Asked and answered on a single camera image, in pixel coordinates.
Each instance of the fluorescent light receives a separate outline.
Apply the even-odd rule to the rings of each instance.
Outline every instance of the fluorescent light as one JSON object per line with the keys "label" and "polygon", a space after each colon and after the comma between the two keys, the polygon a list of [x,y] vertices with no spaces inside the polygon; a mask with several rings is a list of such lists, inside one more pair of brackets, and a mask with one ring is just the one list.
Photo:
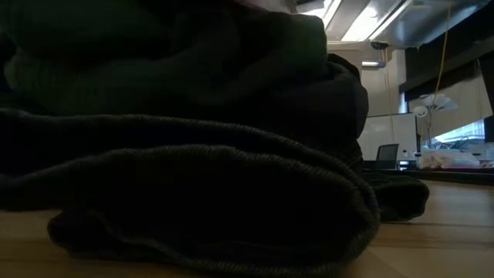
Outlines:
{"label": "fluorescent light", "polygon": [[370,35],[369,39],[374,40],[379,36],[414,0],[407,0],[401,7],[386,20],[375,32]]}
{"label": "fluorescent light", "polygon": [[333,0],[331,2],[330,8],[327,10],[326,15],[323,17],[323,22],[324,22],[324,28],[326,28],[330,22],[331,19],[333,19],[334,14],[337,13],[337,9],[340,7],[341,0]]}
{"label": "fluorescent light", "polygon": [[371,62],[371,61],[363,61],[362,66],[369,66],[369,67],[378,67],[380,65],[379,62]]}
{"label": "fluorescent light", "polygon": [[365,8],[355,19],[347,33],[341,39],[344,42],[362,42],[379,26],[379,19],[374,8]]}
{"label": "fluorescent light", "polygon": [[331,19],[333,19],[338,7],[340,7],[341,1],[342,0],[324,0],[324,8],[317,8],[312,11],[303,12],[303,14],[315,15],[322,19],[324,22],[324,28],[326,28],[330,24]]}

